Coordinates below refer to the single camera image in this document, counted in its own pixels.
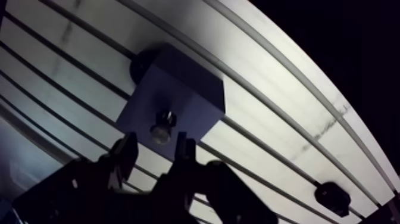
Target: scuff mark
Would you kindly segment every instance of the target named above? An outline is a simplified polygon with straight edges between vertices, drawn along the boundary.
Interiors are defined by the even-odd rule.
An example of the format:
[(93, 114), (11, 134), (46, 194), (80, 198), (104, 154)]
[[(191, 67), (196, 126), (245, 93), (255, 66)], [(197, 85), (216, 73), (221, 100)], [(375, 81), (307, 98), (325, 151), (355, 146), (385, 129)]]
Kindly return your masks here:
[[(73, 4), (73, 9), (72, 9), (72, 14), (75, 14), (76, 11), (79, 9), (79, 7), (82, 5), (83, 0), (75, 0), (74, 4)], [(72, 29), (73, 29), (73, 24), (71, 21), (68, 21), (67, 27), (65, 28), (65, 30), (63, 31), (62, 35), (61, 35), (61, 39), (60, 39), (60, 43), (58, 44), (58, 47), (61, 50), (65, 50), (66, 46), (68, 45), (68, 43), (70, 42), (70, 36), (72, 34)], [(56, 77), (59, 70), (60, 70), (60, 66), (61, 66), (61, 59), (60, 56), (56, 58), (52, 71), (51, 71), (51, 76), (52, 77)]]
[[(343, 108), (338, 109), (337, 111), (339, 112), (340, 116), (343, 117), (351, 109), (352, 109), (351, 105), (349, 103), (347, 103), (347, 104), (343, 105)], [(338, 120), (336, 120), (335, 118), (332, 118), (331, 120), (328, 120), (326, 122), (324, 128), (322, 129), (322, 131), (314, 136), (314, 139), (319, 141), (322, 138), (322, 136), (325, 133), (327, 133), (336, 124), (336, 122), (338, 122)], [(290, 158), (290, 160), (291, 161), (296, 160), (299, 157), (300, 154), (306, 152), (309, 148), (311, 148), (311, 144), (307, 143), (306, 145), (301, 147), (301, 152), (296, 154), (296, 155), (294, 155), (292, 158)]]
[(74, 2), (74, 9), (77, 10), (80, 6), (80, 4), (82, 4), (83, 0), (75, 0)]

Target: dark background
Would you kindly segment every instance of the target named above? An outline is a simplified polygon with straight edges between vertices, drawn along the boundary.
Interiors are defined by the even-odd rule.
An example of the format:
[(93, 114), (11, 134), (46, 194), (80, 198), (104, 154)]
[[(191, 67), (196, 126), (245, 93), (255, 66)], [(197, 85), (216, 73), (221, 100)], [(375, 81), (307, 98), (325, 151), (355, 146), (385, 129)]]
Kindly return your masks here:
[(399, 174), (400, 1), (251, 2), (328, 75)]

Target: slatwall panel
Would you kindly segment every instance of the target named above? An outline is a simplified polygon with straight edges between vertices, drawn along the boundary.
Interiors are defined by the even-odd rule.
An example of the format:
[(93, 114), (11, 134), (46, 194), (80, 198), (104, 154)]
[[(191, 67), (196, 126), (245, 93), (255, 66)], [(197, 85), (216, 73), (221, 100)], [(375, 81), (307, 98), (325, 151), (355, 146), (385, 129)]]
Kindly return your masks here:
[[(2, 104), (43, 126), (66, 150), (95, 161), (123, 136), (114, 122), (135, 90), (130, 59), (169, 42), (224, 80), (226, 117), (200, 142), (198, 161), (228, 163), (281, 223), (358, 223), (400, 186), (345, 98), (249, 2), (9, 0), (6, 9)], [(328, 106), (254, 33), (292, 61)], [(146, 191), (171, 162), (139, 145), (136, 165), (127, 187)], [(327, 181), (351, 195), (349, 216), (340, 218), (314, 199), (315, 187)], [(196, 196), (190, 212), (220, 223), (204, 197)]]

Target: white slatwall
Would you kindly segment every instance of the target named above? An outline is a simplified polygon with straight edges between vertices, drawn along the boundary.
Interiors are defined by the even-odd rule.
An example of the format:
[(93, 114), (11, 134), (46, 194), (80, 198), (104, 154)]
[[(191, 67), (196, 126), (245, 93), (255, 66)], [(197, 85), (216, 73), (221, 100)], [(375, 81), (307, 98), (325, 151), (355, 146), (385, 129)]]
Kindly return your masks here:
[[(343, 113), (343, 118), (359, 135), (391, 183), (397, 190), (400, 189), (400, 180), (389, 160), (343, 95), (301, 48), (249, 2), (132, 1), (134, 9), (145, 10), (170, 28), (142, 17), (142, 11), (135, 12), (115, 0), (82, 0), (78, 6), (78, 1), (53, 2), (134, 54), (155, 43), (171, 43), (223, 79), (228, 119), (236, 122), (254, 139), (278, 152), (317, 182), (333, 181), (339, 184), (351, 195), (351, 207), (362, 216), (372, 214), (377, 206), (368, 196), (317, 148), (310, 145), (304, 136), (249, 93), (242, 86), (243, 83), (237, 82), (238, 77), (244, 79), (255, 91), (262, 93), (284, 113), (295, 119), (308, 135), (319, 136), (315, 140), (338, 160), (378, 203), (384, 204), (389, 201), (394, 196), (390, 187), (341, 124), (336, 122), (329, 111), (289, 70), (226, 18), (227, 15), (222, 15), (214, 9), (210, 2), (221, 4), (270, 41), (303, 72), (338, 111)], [(129, 75), (130, 60), (78, 25), (39, 1), (8, 0), (6, 10), (122, 91), (128, 94), (134, 92), (135, 85)], [(125, 99), (89, 77), (7, 18), (3, 18), (0, 41), (57, 84), (107, 118), (116, 121), (126, 103)], [(206, 55), (201, 52), (198, 54), (197, 48), (201, 48), (201, 52), (206, 52)], [(117, 129), (41, 79), (3, 48), (0, 48), (0, 58), (0, 70), (100, 144), (111, 148), (113, 143), (123, 136)], [(99, 145), (63, 124), (1, 76), (0, 94), (89, 159), (95, 161), (105, 153)], [(308, 210), (233, 168), (263, 202), (281, 216), (297, 223), (331, 223), (330, 220), (336, 223), (358, 223), (361, 220), (353, 213), (340, 218), (319, 205), (314, 198), (315, 186), (312, 183), (224, 121), (218, 122), (203, 137), (202, 142), (316, 211)], [(200, 163), (216, 159), (201, 147), (198, 147), (197, 158)], [(155, 176), (160, 176), (168, 171), (171, 162), (140, 145), (137, 165)], [(141, 190), (150, 190), (156, 180), (135, 169), (129, 182)], [(190, 212), (207, 222), (220, 223), (215, 212), (198, 201), (193, 202)]]

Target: horizontal groove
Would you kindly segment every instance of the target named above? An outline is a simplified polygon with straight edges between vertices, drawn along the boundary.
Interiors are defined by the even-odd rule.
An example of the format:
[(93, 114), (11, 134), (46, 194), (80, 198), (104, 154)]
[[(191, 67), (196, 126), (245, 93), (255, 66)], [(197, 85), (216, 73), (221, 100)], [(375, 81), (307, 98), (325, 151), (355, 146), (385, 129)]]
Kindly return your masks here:
[(12, 126), (19, 134), (30, 141), (33, 145), (56, 160), (61, 164), (69, 163), (74, 158), (65, 151), (59, 149), (53, 143), (49, 142), (37, 131), (29, 127), (25, 122), (22, 122), (15, 114), (7, 110), (0, 104), (0, 118), (3, 118), (10, 126)]
[[(77, 127), (75, 127), (73, 124), (69, 123), (68, 121), (66, 121), (66, 119), (62, 118), (59, 114), (57, 114), (56, 112), (52, 111), (49, 107), (47, 107), (46, 105), (42, 104), (38, 99), (36, 99), (35, 97), (33, 97), (30, 93), (28, 93), (25, 89), (23, 89), (21, 86), (19, 86), (17, 83), (15, 83), (13, 80), (11, 80), (3, 71), (0, 70), (0, 75), (2, 75), (4, 78), (6, 78), (7, 81), (9, 81), (11, 84), (13, 84), (19, 91), (21, 91), (23, 94), (27, 95), (27, 97), (29, 97), (32, 101), (34, 101), (35, 103), (37, 103), (39, 106), (41, 106), (44, 110), (46, 110), (48, 113), (50, 113), (51, 115), (53, 115), (54, 117), (56, 117), (57, 119), (59, 119), (60, 121), (62, 121), (64, 124), (66, 124), (68, 127), (72, 128), (73, 130), (75, 130), (75, 128), (77, 129)], [(39, 124), (37, 124), (36, 122), (34, 122), (32, 119), (30, 119), (27, 115), (25, 115), (21, 110), (19, 110), (17, 107), (15, 107), (13, 104), (11, 104), (7, 99), (5, 99), (3, 96), (0, 95), (0, 98), (2, 100), (4, 100), (4, 102), (6, 102), (10, 107), (12, 107), (13, 109), (16, 110), (16, 112), (18, 112), (21, 116), (23, 116), (24, 118), (26, 118), (29, 122), (31, 122), (35, 127), (37, 127), (39, 130), (43, 131), (44, 133), (46, 133), (50, 138), (52, 138), (54, 141), (56, 141), (57, 143), (59, 143), (60, 145), (62, 145), (63, 147), (65, 147), (66, 149), (70, 150), (72, 153), (74, 153), (75, 155), (79, 156), (79, 157), (83, 157), (83, 155), (81, 155), (79, 152), (77, 152), (76, 150), (72, 149), (71, 147), (69, 147), (67, 144), (65, 144), (63, 141), (61, 141), (60, 139), (58, 139), (56, 136), (54, 136), (53, 134), (50, 134), (46, 129), (44, 129), (42, 126), (40, 126)], [(88, 135), (86, 133), (84, 133), (83, 131), (77, 131), (79, 134), (81, 134), (82, 136), (84, 136), (86, 139), (92, 141), (90, 138), (88, 138)], [(105, 151), (109, 151), (110, 149), (105, 147), (101, 147), (103, 150)], [(144, 174), (150, 176), (151, 178), (154, 179), (158, 179), (158, 176), (147, 171), (146, 169), (135, 165), (135, 168), (137, 168), (138, 170), (140, 170), (141, 172), (143, 172)], [(135, 190), (138, 191), (138, 188), (134, 187), (132, 184), (128, 183), (128, 182), (124, 182), (126, 185), (131, 185), (131, 187)], [(204, 201), (201, 198), (195, 197), (194, 200), (198, 201), (199, 203), (202, 203), (208, 207), (211, 207), (211, 205), (209, 204), (209, 202)], [(279, 218), (284, 219), (284, 220), (290, 220), (288, 218), (285, 218), (284, 216), (277, 214), (279, 216)]]
[[(24, 25), (22, 22), (20, 22), (19, 20), (17, 20), (16, 18), (14, 18), (11, 14), (9, 14), (9, 13), (7, 13), (6, 12), (6, 17), (8, 18), (8, 19), (10, 19), (13, 23), (15, 23), (16, 25), (18, 25), (20, 28), (22, 28), (23, 30), (25, 30), (27, 33), (29, 33), (31, 36), (33, 36), (35, 39), (37, 39), (39, 42), (42, 42), (44, 45), (46, 45), (48, 48), (50, 48), (51, 50), (53, 50), (54, 52), (56, 52), (57, 54), (59, 54), (60, 56), (65, 56), (65, 57), (70, 57), (70, 59), (72, 60), (72, 61), (76, 61), (73, 57), (71, 57), (70, 55), (67, 55), (65, 52), (63, 52), (62, 50), (60, 50), (58, 47), (56, 47), (55, 45), (53, 45), (52, 43), (50, 43), (50, 42), (48, 42), (48, 40), (46, 40), (46, 39), (44, 39), (43, 37), (41, 37), (39, 34), (37, 34), (35, 31), (33, 31), (32, 29), (30, 29), (30, 28), (28, 28), (26, 25)], [(75, 63), (72, 63), (74, 66), (76, 66), (76, 67), (78, 67), (78, 68), (80, 68), (80, 66), (79, 66), (79, 64), (81, 64), (80, 62), (78, 62), (78, 61), (76, 61)], [(94, 73), (95, 75), (94, 76), (92, 76), (92, 75), (90, 75), (90, 74), (88, 74), (90, 77), (92, 77), (92, 78), (94, 78), (94, 79), (96, 79), (97, 81), (98, 81), (98, 79), (95, 77), (95, 76), (99, 76), (98, 74), (96, 74), (94, 71), (91, 71), (92, 73)], [(125, 93), (126, 94), (126, 96), (125, 97), (123, 97), (123, 96), (121, 96), (120, 94), (118, 94), (119, 96), (121, 96), (122, 98), (124, 98), (124, 99), (128, 99), (129, 98), (129, 96), (128, 96), (128, 94), (127, 93)], [(195, 198), (195, 200), (197, 200), (197, 201), (199, 201), (200, 203), (202, 203), (202, 204), (205, 204), (206, 206), (210, 206), (210, 204), (208, 203), (208, 202), (206, 202), (206, 201), (204, 201), (204, 200), (202, 200), (202, 199), (200, 199), (200, 198)]]
[[(17, 109), (17, 107), (15, 107), (12, 103), (10, 103), (7, 99), (5, 99), (2, 95), (0, 95), (0, 98), (6, 102), (13, 110)], [(40, 129), (41, 131), (45, 130), (42, 126), (38, 125), (36, 122), (32, 123), (32, 119), (30, 119), (29, 117), (26, 116), (26, 114), (24, 114), (22, 111), (20, 111), (19, 109), (16, 110), (16, 112), (18, 112), (19, 115), (23, 116), (25, 119), (27, 119), (28, 122), (30, 122), (31, 124), (33, 124), (35, 127), (37, 127), (38, 129)], [(67, 164), (69, 161), (72, 161), (73, 158), (68, 155), (65, 154), (65, 152), (61, 149), (59, 149), (58, 147), (56, 147), (55, 145), (53, 145), (51, 142), (49, 142), (47, 139), (45, 139), (44, 137), (42, 137), (40, 134), (38, 134), (37, 132), (35, 132), (33, 129), (31, 129), (27, 124), (25, 124), (25, 122), (21, 121), (17, 116), (15, 116), (12, 112), (8, 111), (4, 106), (0, 105), (0, 114), (1, 116), (8, 122), (10, 123), (12, 126), (14, 126), (17, 130), (19, 130), (18, 132), (23, 132), (21, 133), (25, 138), (27, 138), (29, 141), (31, 141), (33, 144), (37, 144), (38, 142), (41, 142), (40, 145), (40, 149), (44, 150), (44, 152), (48, 153), (48, 148), (52, 148), (52, 152), (59, 152), (57, 153), (57, 155), (50, 155), (52, 158), (54, 158), (56, 161), (59, 161), (61, 164), (65, 165)], [(58, 139), (57, 137), (55, 137), (54, 135), (48, 135), (51, 139), (53, 139), (54, 141), (56, 141), (57, 143), (62, 142), (60, 145), (64, 146), (66, 145), (63, 141), (61, 141), (60, 139)], [(76, 153), (75, 150), (71, 151), (73, 154), (81, 157), (82, 155), (79, 153)], [(124, 184), (126, 184), (128, 187), (136, 190), (137, 192), (143, 192), (143, 190), (141, 190), (140, 188), (134, 186), (131, 183), (128, 183), (126, 181), (123, 182)], [(200, 220), (201, 222), (204, 223), (210, 223), (207, 222), (204, 219), (201, 219), (199, 217), (193, 216), (195, 219)]]
[(73, 154), (77, 155), (79, 158), (84, 158), (84, 156), (80, 152), (74, 150), (72, 147), (70, 147), (69, 145), (65, 144), (63, 141), (58, 139), (52, 133), (48, 132), (45, 128), (43, 128), (38, 123), (36, 123), (34, 120), (32, 120), (30, 117), (28, 117), (24, 112), (22, 112), (20, 109), (18, 109), (14, 104), (12, 104), (9, 100), (7, 100), (1, 94), (0, 94), (0, 99), (3, 100), (3, 102), (5, 102), (13, 110), (15, 110), (21, 117), (23, 117), (25, 120), (27, 120), (29, 123), (31, 123), (37, 129), (39, 129), (41, 132), (43, 132), (44, 134), (48, 135), (55, 142), (57, 142), (58, 144), (60, 144), (61, 146), (63, 146), (65, 149), (67, 149), (68, 151), (72, 152)]
[(293, 164), (286, 157), (284, 157), (281, 154), (279, 154), (277, 151), (275, 151), (273, 148), (271, 148), (265, 142), (263, 142), (262, 140), (258, 139), (255, 135), (253, 135), (251, 132), (249, 132), (248, 130), (243, 128), (241, 125), (237, 124), (235, 121), (233, 121), (229, 117), (224, 116), (222, 118), (222, 122), (224, 122), (226, 125), (231, 127), (233, 130), (239, 132), (241, 135), (243, 135), (248, 140), (253, 142), (255, 145), (257, 145), (258, 147), (263, 149), (265, 152), (269, 153), (272, 157), (274, 157), (279, 162), (283, 163), (285, 166), (287, 166), (288, 168), (293, 170), (295, 173), (297, 173), (302, 178), (306, 179), (309, 183), (313, 184), (314, 186), (319, 186), (320, 185), (320, 183), (318, 181), (316, 181), (310, 175), (305, 173), (302, 169), (300, 169), (298, 166)]
[(49, 108), (47, 105), (42, 103), (40, 100), (38, 100), (36, 97), (34, 97), (31, 93), (26, 91), (22, 86), (20, 86), (17, 82), (12, 80), (9, 76), (7, 76), (2, 70), (0, 70), (0, 75), (3, 76), (7, 81), (9, 81), (13, 86), (15, 86), (19, 91), (21, 91), (23, 94), (25, 94), (28, 98), (30, 98), (33, 102), (37, 103), (39, 106), (41, 106), (43, 109), (45, 109), (49, 114), (53, 115), (56, 117), (58, 120), (62, 121), (64, 124), (66, 124), (68, 127), (71, 129), (75, 130), (77, 133), (80, 135), (84, 136), (86, 139), (90, 140), (100, 148), (104, 150), (108, 150), (108, 147), (105, 146), (103, 143), (97, 141), (95, 138), (91, 137), (88, 135), (86, 132), (82, 131), (79, 129), (77, 126), (69, 122), (67, 119), (63, 118), (60, 116), (58, 113), (56, 113), (53, 109)]
[(7, 4), (7, 0), (0, 1), (0, 30), (1, 30), (1, 24), (3, 21), (6, 4)]
[(129, 94), (126, 92), (122, 91), (120, 88), (116, 87), (114, 84), (111, 82), (107, 81), (104, 79), (102, 76), (99, 74), (95, 73), (93, 70), (90, 68), (86, 67), (84, 64), (67, 54), (65, 51), (57, 47), (56, 45), (52, 44), (50, 41), (46, 40), (44, 37), (42, 37), (40, 34), (36, 33), (33, 29), (29, 28), (25, 24), (23, 24), (20, 20), (12, 16), (10, 13), (5, 12), (5, 17), (12, 21), (15, 25), (17, 25), (19, 28), (23, 29), (26, 33), (28, 33), (30, 36), (34, 37), (36, 40), (38, 40), (40, 43), (44, 44), (46, 47), (54, 51), (56, 54), (58, 54), (60, 57), (77, 67), (79, 70), (83, 71), (86, 73), (88, 76), (91, 78), (95, 79), (97, 82), (100, 84), (104, 85), (106, 88), (117, 94), (123, 99), (129, 99)]
[(114, 41), (113, 39), (109, 38), (107, 35), (100, 32), (98, 29), (91, 26), (89, 23), (81, 20), (76, 15), (72, 14), (71, 12), (67, 11), (63, 7), (59, 6), (57, 3), (50, 1), (50, 0), (39, 0), (39, 2), (43, 3), (50, 9), (56, 11), (58, 14), (65, 17), (67, 20), (70, 20), (74, 24), (81, 27), (83, 30), (87, 31), (94, 37), (98, 38), (100, 41), (103, 41), (105, 44), (113, 48), (114, 50), (118, 51), (120, 54), (124, 55), (129, 59), (134, 59), (136, 55), (132, 53), (130, 50), (125, 48), (124, 46), (120, 45), (118, 42)]
[(386, 172), (382, 169), (381, 165), (372, 155), (368, 147), (355, 133), (353, 128), (347, 123), (343, 116), (335, 109), (332, 103), (322, 94), (322, 92), (294, 65), (282, 52), (280, 52), (271, 42), (269, 42), (262, 34), (255, 30), (245, 20), (240, 18), (236, 13), (227, 8), (218, 0), (203, 0), (211, 8), (218, 11), (221, 15), (231, 21), (236, 27), (246, 33), (253, 39), (259, 46), (264, 48), (271, 56), (273, 56), (283, 67), (285, 67), (293, 76), (309, 90), (312, 95), (324, 106), (324, 108), (342, 125), (349, 136), (356, 142), (363, 153), (371, 161), (375, 169), (380, 173), (385, 182), (389, 185), (391, 190), (395, 190), (392, 181), (387, 176)]
[[(28, 117), (25, 113), (23, 113), (21, 110), (19, 110), (14, 104), (12, 104), (9, 100), (7, 100), (4, 96), (0, 95), (0, 99), (3, 100), (3, 102), (5, 102), (7, 105), (9, 105), (13, 110), (15, 110), (21, 117), (23, 117), (24, 119), (26, 119), (29, 123), (31, 123), (34, 127), (38, 128), (40, 131), (42, 131), (44, 134), (48, 135), (51, 139), (53, 139), (55, 142), (59, 143), (60, 145), (62, 145), (63, 147), (65, 147), (67, 150), (69, 150), (71, 153), (77, 155), (80, 158), (84, 158), (84, 156), (79, 153), (78, 151), (72, 149), (72, 147), (70, 147), (69, 145), (67, 145), (65, 142), (63, 142), (62, 140), (60, 140), (59, 138), (57, 138), (56, 136), (54, 136), (53, 134), (51, 134), (50, 132), (48, 132), (44, 127), (42, 127), (41, 125), (37, 124), (35, 121), (33, 121), (30, 117)], [(57, 161), (60, 161), (60, 163), (62, 164), (66, 164), (66, 161), (70, 161), (67, 159), (64, 159), (64, 157), (67, 158), (71, 158), (70, 160), (72, 160), (73, 158), (70, 157), (69, 155), (65, 155), (65, 156), (60, 156), (60, 158), (54, 158)], [(158, 179), (158, 177), (154, 174), (152, 174), (151, 172), (141, 168), (140, 166), (136, 166), (135, 168), (137, 168), (138, 170), (140, 170), (141, 172), (144, 172), (144, 174), (149, 175), (150, 177), (154, 178), (154, 179)], [(134, 186), (133, 184), (129, 183), (128, 181), (124, 181), (124, 184), (126, 184), (127, 186), (133, 188), (134, 190), (136, 190), (137, 192), (144, 192), (143, 190), (139, 189), (138, 187)], [(205, 202), (204, 200), (198, 198), (197, 199), (200, 203), (205, 204), (206, 206), (210, 206), (210, 204), (208, 204), (207, 202)], [(200, 220), (201, 222), (205, 222), (205, 223), (209, 223), (207, 221), (204, 221), (201, 218), (195, 217), (196, 219)]]
[(279, 219), (284, 220), (285, 222), (288, 222), (288, 223), (291, 223), (291, 224), (299, 224), (298, 222), (295, 222), (295, 221), (293, 221), (293, 220), (291, 220), (291, 219), (288, 219), (287, 217), (283, 217), (283, 216), (281, 216), (280, 214), (276, 214), (276, 216), (277, 216)]
[(363, 193), (374, 203), (378, 204), (377, 200), (370, 194), (370, 192), (333, 156), (329, 151), (327, 151), (318, 141), (316, 141), (301, 125), (299, 125), (293, 118), (286, 114), (278, 105), (276, 105), (272, 100), (265, 96), (261, 91), (244, 79), (239, 73), (234, 71), (228, 65), (219, 60), (216, 56), (212, 55), (205, 48), (200, 46), (198, 43), (193, 41), (191, 38), (187, 37), (185, 34), (177, 30), (175, 27), (166, 23), (164, 20), (153, 15), (139, 4), (131, 0), (117, 0), (122, 5), (131, 9), (132, 11), (138, 13), (161, 30), (167, 32), (172, 37), (179, 40), (181, 43), (186, 45), (189, 49), (200, 55), (202, 58), (206, 59), (209, 63), (215, 66), (217, 69), (222, 71), (233, 81), (235, 81), (239, 86), (244, 88), (253, 97), (255, 97), (259, 102), (263, 103), (268, 107), (273, 113), (278, 115), (282, 120), (284, 120), (290, 127), (297, 131), (303, 138), (305, 138), (313, 147), (319, 150), (331, 163), (333, 163), (347, 178), (349, 178)]
[(28, 69), (30, 69), (33, 73), (38, 75), (41, 79), (49, 83), (51, 86), (53, 86), (55, 89), (72, 99), (75, 103), (83, 107), (85, 110), (89, 111), (105, 123), (109, 124), (110, 126), (117, 128), (115, 125), (115, 122), (113, 122), (111, 119), (109, 119), (107, 116), (104, 114), (100, 113), (98, 110), (94, 109), (91, 107), (89, 104), (85, 103), (83, 100), (80, 98), (76, 97), (74, 94), (66, 90), (64, 87), (62, 87), (60, 84), (52, 80), (50, 77), (48, 77), (46, 74), (42, 73), (39, 69), (37, 69), (35, 66), (30, 64), (28, 61), (26, 61), (23, 57), (18, 55), (15, 51), (13, 51), (9, 46), (7, 46), (5, 43), (0, 41), (0, 47), (6, 50), (10, 55), (12, 55), (15, 59), (17, 59), (19, 62), (21, 62), (24, 66), (26, 66)]
[[(70, 123), (68, 120), (66, 120), (65, 118), (63, 118), (62, 116), (60, 116), (59, 114), (57, 114), (54, 110), (52, 110), (51, 108), (49, 108), (48, 106), (46, 106), (45, 104), (43, 104), (41, 101), (39, 101), (36, 97), (34, 97), (32, 94), (30, 94), (29, 92), (27, 92), (22, 86), (20, 86), (18, 83), (16, 83), (15, 81), (13, 81), (10, 77), (8, 77), (2, 70), (0, 70), (0, 75), (3, 76), (7, 81), (9, 81), (13, 86), (15, 86), (19, 91), (21, 91), (23, 94), (25, 94), (28, 98), (30, 98), (32, 101), (34, 101), (35, 103), (37, 103), (40, 107), (42, 107), (44, 110), (46, 110), (49, 114), (53, 115), (54, 117), (56, 117), (58, 120), (62, 121), (65, 125), (67, 125), (69, 128), (75, 130), (77, 133), (79, 133), (81, 136), (85, 137), (86, 139), (88, 139), (90, 142), (94, 143), (95, 145), (97, 145), (98, 147), (102, 148), (105, 151), (109, 151), (110, 149), (103, 145), (102, 143), (100, 143), (99, 141), (95, 140), (93, 137), (89, 136), (86, 132), (80, 130), (78, 127), (76, 127), (74, 124)], [(55, 139), (55, 141), (57, 142), (62, 142), (61, 140), (59, 140), (58, 138), (56, 138), (54, 135), (50, 135), (50, 137), (53, 136)], [(80, 157), (82, 156), (80, 153), (78, 153), (76, 150), (72, 149), (71, 147), (66, 147), (66, 149), (71, 150), (71, 152), (73, 153), (77, 153), (77, 155), (79, 155)], [(158, 179), (158, 176), (147, 171), (146, 169), (138, 166), (135, 164), (135, 168), (137, 168), (138, 170), (140, 170), (141, 172), (145, 173), (146, 175), (150, 176), (151, 178), (154, 179)], [(195, 197), (194, 198), (196, 201), (199, 201), (202, 204), (205, 204), (206, 206), (210, 206), (209, 203), (207, 203), (206, 201)]]
[(246, 169), (245, 167), (241, 166), (237, 162), (235, 162), (235, 161), (231, 160), (230, 158), (226, 157), (225, 155), (223, 155), (222, 153), (220, 153), (217, 150), (213, 149), (211, 146), (207, 145), (206, 143), (199, 142), (198, 145), (201, 148), (203, 148), (205, 151), (207, 151), (210, 154), (212, 154), (213, 156), (219, 158), (224, 163), (227, 163), (227, 164), (233, 166), (235, 169), (238, 169), (239, 171), (241, 171), (242, 173), (246, 174), (250, 178), (253, 178), (254, 180), (259, 182), (260, 184), (266, 186), (267, 188), (270, 188), (271, 190), (273, 190), (274, 192), (276, 192), (276, 193), (280, 194), (281, 196), (287, 198), (288, 200), (291, 200), (294, 203), (296, 203), (297, 205), (303, 207), (304, 209), (307, 209), (310, 212), (316, 214), (317, 216), (320, 216), (321, 218), (326, 219), (328, 222), (338, 224), (333, 219), (331, 219), (331, 218), (327, 217), (326, 215), (320, 213), (319, 211), (313, 209), (312, 207), (308, 206), (307, 204), (303, 203), (302, 201), (298, 200), (297, 198), (291, 196), (290, 194), (282, 191), (280, 188), (276, 187), (272, 183), (266, 181), (265, 179), (261, 178), (260, 176), (256, 175), (255, 173), (251, 172), (250, 170)]
[(351, 212), (351, 213), (353, 213), (354, 215), (356, 215), (357, 217), (359, 217), (361, 220), (364, 220), (365, 219), (365, 217), (363, 216), (363, 215), (361, 215), (361, 214), (359, 214), (356, 210), (354, 210), (352, 207), (349, 207), (349, 211)]

